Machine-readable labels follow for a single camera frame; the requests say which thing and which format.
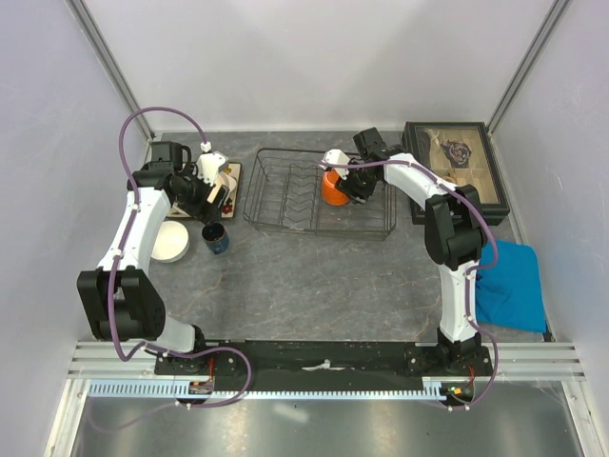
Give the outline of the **white ribbed bowl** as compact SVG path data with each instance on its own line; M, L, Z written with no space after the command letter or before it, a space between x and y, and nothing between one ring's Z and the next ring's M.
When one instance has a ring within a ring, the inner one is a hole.
M187 228L179 222L166 221L159 229L151 257L158 262L173 263L183 258L188 248Z

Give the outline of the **orange mug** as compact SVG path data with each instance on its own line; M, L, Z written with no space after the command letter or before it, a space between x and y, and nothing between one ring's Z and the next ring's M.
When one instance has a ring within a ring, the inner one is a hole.
M323 173L321 196L327 204L333 207L342 207L350 202L349 197L337 188L340 179L339 173L334 169Z

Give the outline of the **square floral plate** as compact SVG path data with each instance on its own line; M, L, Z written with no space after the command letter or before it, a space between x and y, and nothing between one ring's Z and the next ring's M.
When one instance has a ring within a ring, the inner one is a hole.
M222 209L222 219L229 220L234 217L236 212L238 192L243 177L243 164L241 162L230 162L225 172L232 175L238 181L236 190L229 193ZM187 215L183 210L179 209L176 204L174 204L167 215L167 219L191 219L191 216Z

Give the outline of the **cream plate blue spiral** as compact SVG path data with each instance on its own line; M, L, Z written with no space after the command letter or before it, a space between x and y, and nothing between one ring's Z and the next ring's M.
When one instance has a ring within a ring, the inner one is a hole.
M238 186L238 181L229 173L223 173L224 184L228 188L228 192L233 192Z

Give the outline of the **small cream plate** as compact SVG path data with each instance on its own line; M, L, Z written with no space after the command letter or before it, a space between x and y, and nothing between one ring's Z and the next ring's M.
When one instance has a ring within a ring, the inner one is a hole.
M225 172L223 172L223 171L222 171L222 172L220 172L220 173L217 175L217 178L216 178L216 183L217 183L218 185L222 185L222 186L224 186L224 187L226 187L226 188L228 188L228 189L231 189L231 188L233 187L233 179L232 179L232 177L231 177L231 176L229 176L228 174L226 174L226 173L225 173Z

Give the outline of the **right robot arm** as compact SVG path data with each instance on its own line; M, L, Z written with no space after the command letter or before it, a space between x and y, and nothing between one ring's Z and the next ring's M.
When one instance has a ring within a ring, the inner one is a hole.
M383 181L424 210L424 246L438 266L442 289L435 359L442 372L458 374L481 345L475 282L490 230L481 215L478 191L441 178L404 146L387 145L375 128L357 133L353 142L355 156L331 149L324 154L322 168L337 172L335 189L355 203L365 203Z

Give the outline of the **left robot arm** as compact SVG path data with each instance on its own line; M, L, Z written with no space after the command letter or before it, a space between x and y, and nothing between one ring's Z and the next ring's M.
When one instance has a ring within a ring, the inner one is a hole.
M206 369L202 332L167 316L148 278L157 235L170 210L179 208L206 226L221 219L233 187L227 158L203 144L199 157L189 147L155 142L150 159L128 178L124 215L113 241L93 270L81 272L77 290L93 337L120 345L141 340L162 352L176 351L188 374Z

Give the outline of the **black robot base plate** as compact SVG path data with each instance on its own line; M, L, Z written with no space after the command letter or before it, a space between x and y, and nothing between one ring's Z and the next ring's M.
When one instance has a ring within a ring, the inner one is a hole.
M437 345L375 341L208 340L208 348L228 347L246 358L220 351L200 359L170 356L155 364L157 375L203 376L230 390L372 390L422 387L424 377L488 376L489 349L462 359L447 358Z

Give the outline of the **blue mug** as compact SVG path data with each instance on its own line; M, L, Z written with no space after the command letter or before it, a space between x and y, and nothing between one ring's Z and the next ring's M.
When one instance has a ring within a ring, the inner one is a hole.
M220 255L228 250L229 237L221 223L206 225L202 228L202 238L207 248L214 254Z

